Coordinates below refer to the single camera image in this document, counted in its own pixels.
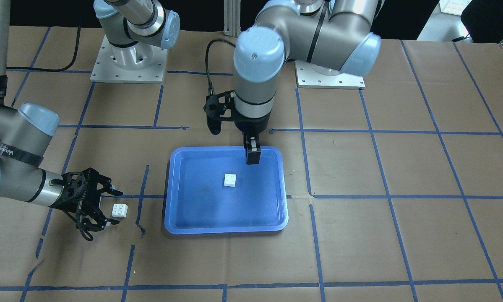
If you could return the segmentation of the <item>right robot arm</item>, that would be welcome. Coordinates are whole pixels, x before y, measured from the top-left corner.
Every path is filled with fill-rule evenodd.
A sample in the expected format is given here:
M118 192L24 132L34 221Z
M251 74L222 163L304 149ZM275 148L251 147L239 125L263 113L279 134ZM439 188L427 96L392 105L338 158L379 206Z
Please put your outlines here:
M118 220L100 210L102 194L122 196L93 168L56 174L40 168L60 117L27 102L4 105L11 2L0 0L0 197L61 210L84 239ZM157 0L96 0L94 11L105 32L91 80L98 83L162 83L167 52L179 36L180 17Z

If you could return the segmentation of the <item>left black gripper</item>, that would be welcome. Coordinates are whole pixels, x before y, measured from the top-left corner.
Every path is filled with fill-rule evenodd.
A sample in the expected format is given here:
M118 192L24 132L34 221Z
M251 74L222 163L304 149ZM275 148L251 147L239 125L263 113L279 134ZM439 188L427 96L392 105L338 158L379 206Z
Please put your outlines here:
M246 164L259 164L261 158L261 146L259 134L266 130L270 120L270 114L261 118L244 118L235 122L236 128L246 136Z

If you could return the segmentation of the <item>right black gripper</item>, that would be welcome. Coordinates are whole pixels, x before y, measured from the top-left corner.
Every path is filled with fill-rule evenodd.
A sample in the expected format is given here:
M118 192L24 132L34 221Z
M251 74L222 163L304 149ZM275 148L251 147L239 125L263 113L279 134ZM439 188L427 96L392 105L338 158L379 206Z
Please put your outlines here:
M63 174L62 180L54 179L50 184L62 186L62 192L50 208L65 212L85 240L94 239L89 231L103 231L106 226L120 223L119 220L106 218L100 210L100 202L102 196L120 197L124 193L115 189L111 178L94 168Z

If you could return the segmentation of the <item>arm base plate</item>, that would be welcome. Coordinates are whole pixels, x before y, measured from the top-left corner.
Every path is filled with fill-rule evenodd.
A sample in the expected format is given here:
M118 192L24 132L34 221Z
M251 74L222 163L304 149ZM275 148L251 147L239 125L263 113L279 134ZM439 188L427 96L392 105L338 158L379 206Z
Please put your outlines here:
M295 61L297 86L315 89L364 89L364 78L343 74L338 70L314 65L303 60Z
M96 83L163 84L168 50L138 43L113 46L104 36L90 80Z

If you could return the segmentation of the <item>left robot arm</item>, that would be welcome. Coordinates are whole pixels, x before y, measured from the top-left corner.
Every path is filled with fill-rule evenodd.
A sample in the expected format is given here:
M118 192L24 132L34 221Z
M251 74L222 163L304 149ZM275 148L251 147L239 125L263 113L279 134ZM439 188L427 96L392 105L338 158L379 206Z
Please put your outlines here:
M240 33L233 56L234 105L247 120L235 124L244 136L247 164L260 161L259 134L270 118L284 63L303 60L366 76L381 46L371 32L380 8L378 0L321 1L317 16L304 16L295 0L269 0Z

